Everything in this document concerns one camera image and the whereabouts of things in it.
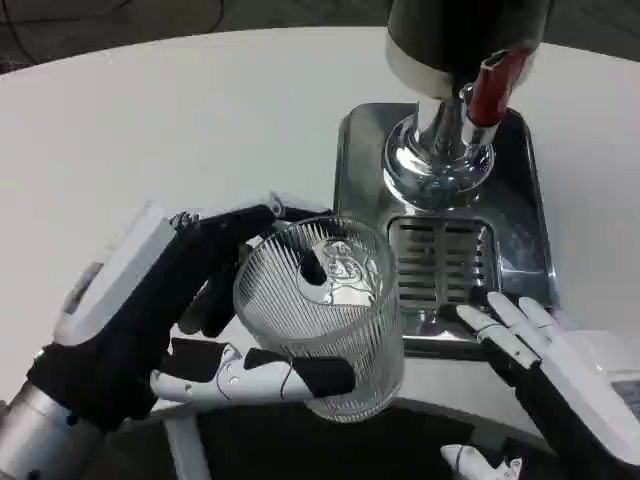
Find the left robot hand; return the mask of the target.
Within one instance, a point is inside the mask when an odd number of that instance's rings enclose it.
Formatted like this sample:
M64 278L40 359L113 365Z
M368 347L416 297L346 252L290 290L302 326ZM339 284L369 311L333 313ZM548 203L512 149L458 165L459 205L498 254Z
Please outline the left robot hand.
M341 355L216 341L249 241L318 215L274 193L218 213L145 204L74 285L28 381L106 432L160 400L209 409L350 393L356 374Z

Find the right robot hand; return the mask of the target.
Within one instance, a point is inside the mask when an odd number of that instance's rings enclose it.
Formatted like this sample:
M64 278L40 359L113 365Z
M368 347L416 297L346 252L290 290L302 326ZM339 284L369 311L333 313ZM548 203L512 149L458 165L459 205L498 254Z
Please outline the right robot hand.
M439 314L476 340L571 479L639 476L639 352L624 337L570 330L538 301L476 288Z

